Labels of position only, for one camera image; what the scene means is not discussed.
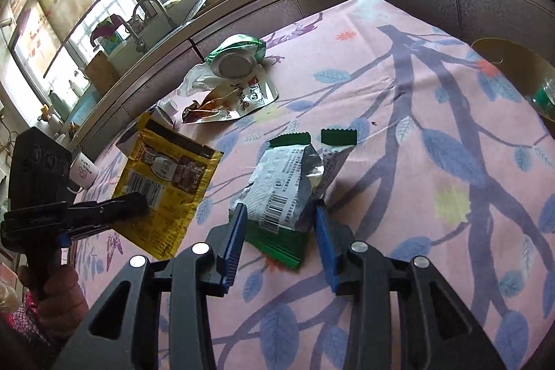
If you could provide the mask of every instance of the floral tablecloth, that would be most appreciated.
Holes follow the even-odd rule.
[[[520,368],[555,319],[555,145],[532,108],[469,46],[383,0],[345,2],[265,41],[278,101],[235,122],[177,124],[225,152],[181,249],[227,222],[266,140],[308,131],[318,149],[322,128],[354,127],[330,215],[387,256],[429,256]],[[107,147],[83,198],[109,198],[125,163]],[[113,231],[79,243],[89,303],[137,253]],[[326,286],[314,237],[298,272],[246,243],[234,287],[209,300],[218,369],[342,368],[349,301]],[[163,300],[162,366],[167,316]]]

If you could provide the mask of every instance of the yellow packet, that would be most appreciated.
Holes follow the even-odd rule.
[[[149,212],[114,230],[156,259],[177,253],[223,153],[167,129],[146,112],[114,196],[138,191]]]

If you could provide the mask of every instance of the pink tablecloth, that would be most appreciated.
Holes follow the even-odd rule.
[[[466,44],[383,0],[345,2],[265,40],[278,101],[180,129],[225,152],[181,249],[227,222],[266,140],[308,131],[318,148],[321,128],[354,127],[359,144],[326,197],[332,217],[387,256],[429,256],[520,368],[555,319],[555,145],[532,108]],[[109,198],[125,162],[109,146],[85,198]],[[140,252],[115,232],[81,242],[89,303]],[[209,301],[218,369],[342,368],[349,310],[325,284],[314,238],[299,272],[246,243],[235,286]]]

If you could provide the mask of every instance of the metal rivet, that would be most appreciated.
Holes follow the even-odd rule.
[[[195,254],[199,254],[199,255],[206,254],[210,250],[210,245],[204,242],[195,243],[192,249],[193,249],[193,253]]]
[[[133,257],[129,260],[129,264],[130,264],[132,267],[140,268],[140,267],[142,267],[143,265],[146,264],[146,257],[144,257],[144,256],[133,256]]]
[[[429,260],[424,256],[417,256],[415,257],[415,265],[418,268],[428,268]]]
[[[351,243],[351,249],[356,253],[365,253],[368,251],[368,243],[356,241]]]

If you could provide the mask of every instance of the finger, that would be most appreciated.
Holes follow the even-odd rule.
[[[76,284],[68,292],[41,301],[38,305],[38,313],[43,318],[57,317],[79,306],[83,302],[86,303],[85,297],[83,296],[79,284]]]
[[[29,270],[27,265],[21,265],[17,271],[17,277],[23,286],[27,287],[29,290],[33,290],[37,285],[35,283],[34,274]]]
[[[41,317],[41,324],[48,332],[71,334],[83,321],[89,312],[87,303],[82,302],[78,306],[72,307],[65,314],[57,317]]]
[[[79,276],[70,265],[62,265],[44,285],[44,292],[49,297],[69,292],[77,285]]]

